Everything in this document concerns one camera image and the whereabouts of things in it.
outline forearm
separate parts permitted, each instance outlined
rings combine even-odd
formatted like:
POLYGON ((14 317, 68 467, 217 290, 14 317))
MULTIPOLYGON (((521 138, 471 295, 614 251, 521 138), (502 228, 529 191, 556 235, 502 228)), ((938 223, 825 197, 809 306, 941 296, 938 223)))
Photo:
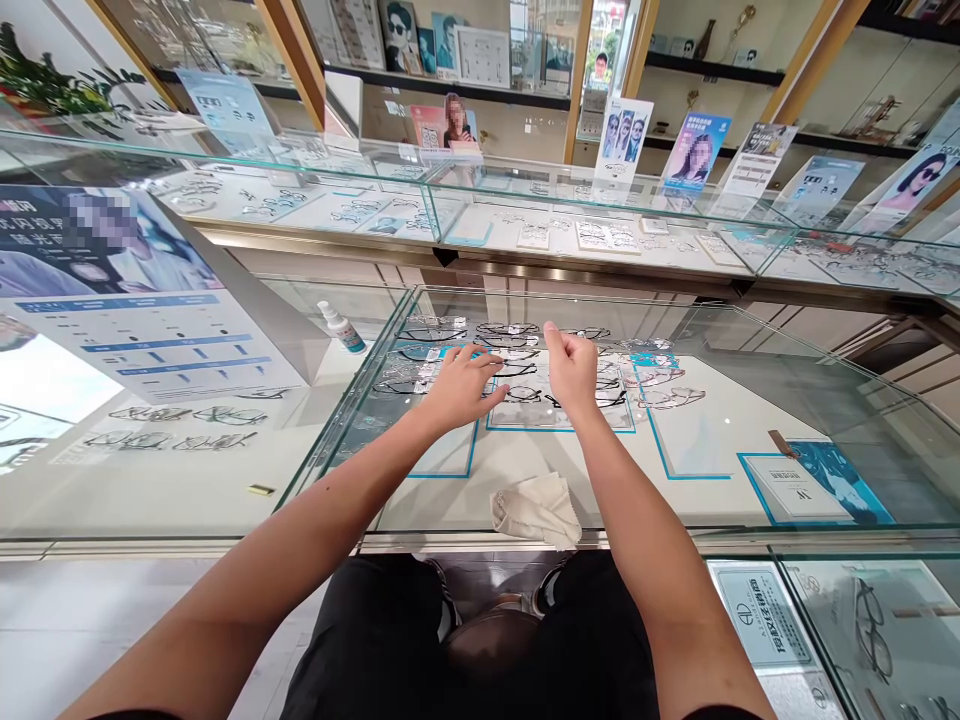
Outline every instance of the forearm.
POLYGON ((407 413, 244 538, 171 614, 279 625, 349 555, 440 434, 416 409, 407 413))
POLYGON ((640 469, 603 414, 571 416, 610 549, 645 620, 669 623, 726 614, 706 566, 676 513, 640 469))

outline spray bottle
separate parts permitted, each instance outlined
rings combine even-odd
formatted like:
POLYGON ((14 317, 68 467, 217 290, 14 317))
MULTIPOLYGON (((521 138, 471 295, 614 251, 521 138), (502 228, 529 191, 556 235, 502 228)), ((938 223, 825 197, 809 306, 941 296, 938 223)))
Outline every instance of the spray bottle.
POLYGON ((356 331, 350 321, 331 307, 326 300, 317 303, 323 318, 327 321, 327 332, 336 337, 343 343, 344 347, 350 352, 363 352, 367 349, 363 338, 356 331))

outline tiled floor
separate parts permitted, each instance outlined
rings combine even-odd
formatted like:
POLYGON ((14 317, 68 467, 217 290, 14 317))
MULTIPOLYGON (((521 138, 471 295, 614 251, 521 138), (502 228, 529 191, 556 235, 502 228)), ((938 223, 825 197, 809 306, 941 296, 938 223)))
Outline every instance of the tiled floor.
MULTIPOLYGON (((528 597, 560 553, 436 556, 469 619, 505 592, 528 597)), ((155 623, 213 560, 0 562, 0 717, 49 720, 155 623)), ((274 720, 310 641, 323 587, 280 626, 231 720, 274 720)))

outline black shelf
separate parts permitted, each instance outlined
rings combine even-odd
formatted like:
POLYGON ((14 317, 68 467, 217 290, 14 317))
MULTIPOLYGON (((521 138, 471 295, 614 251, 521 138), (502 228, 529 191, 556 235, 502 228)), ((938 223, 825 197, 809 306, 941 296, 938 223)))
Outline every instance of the black shelf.
POLYGON ((525 107, 540 107, 549 110, 570 110, 570 98, 552 95, 537 95, 523 93, 517 90, 501 90, 498 88, 476 87, 474 85, 460 85, 459 83, 431 80, 424 77, 413 77, 400 73, 388 73, 379 70, 361 70, 358 68, 327 65, 332 72, 358 77, 369 85, 380 87, 395 87, 401 90, 446 95, 456 93, 469 100, 486 100, 487 102, 506 103, 508 105, 523 105, 525 107))
POLYGON ((842 150, 843 152, 872 155, 873 157, 892 157, 900 160, 911 158, 917 152, 917 148, 876 145, 862 140, 837 137, 836 135, 817 135, 804 132, 798 132, 794 136, 793 144, 823 148, 824 150, 842 150))
MULTIPOLYGON (((643 147, 652 147, 656 150, 673 150, 673 146, 676 144, 676 138, 661 137, 659 135, 647 135, 643 140, 643 147)), ((737 148, 729 148, 721 145, 717 157, 732 158, 736 154, 737 148)))
POLYGON ((857 21, 860 27, 869 27, 874 30, 903 35, 918 40, 932 40, 933 42, 960 45, 960 24, 948 23, 937 25, 932 22, 921 22, 912 18, 889 15, 887 13, 870 12, 867 10, 857 21))
MULTIPOLYGON (((168 83, 170 85, 182 85, 180 82, 180 76, 177 75, 173 70, 166 70, 165 68, 152 67, 153 74, 157 76, 157 79, 160 82, 168 83)), ((260 92, 264 97, 272 97, 278 100, 295 100, 300 102, 300 93, 295 87, 278 87, 276 85, 266 85, 263 83, 258 83, 251 78, 253 86, 260 92)))
POLYGON ((767 85, 769 87, 779 87, 784 78, 784 74, 781 72, 735 67, 725 63, 694 60, 693 58, 682 58, 655 52, 647 53, 647 60, 644 65, 664 68, 665 70, 677 70, 693 75, 703 75, 704 77, 722 77, 727 80, 737 80, 738 82, 767 85))

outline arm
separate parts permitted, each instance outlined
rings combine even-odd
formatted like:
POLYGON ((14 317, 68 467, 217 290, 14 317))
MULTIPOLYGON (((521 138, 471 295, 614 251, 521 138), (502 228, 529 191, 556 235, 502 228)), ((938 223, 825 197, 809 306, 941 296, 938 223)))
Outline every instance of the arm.
POLYGON ((596 346, 553 323, 544 334, 551 389, 577 432, 614 561, 647 630, 660 716, 732 705, 775 720, 686 528, 597 407, 596 346))
POLYGON ((500 369, 476 345, 453 348, 430 394, 368 447, 228 552, 60 717, 163 710, 220 720, 283 619, 333 573, 420 456, 503 400, 483 398, 500 369))

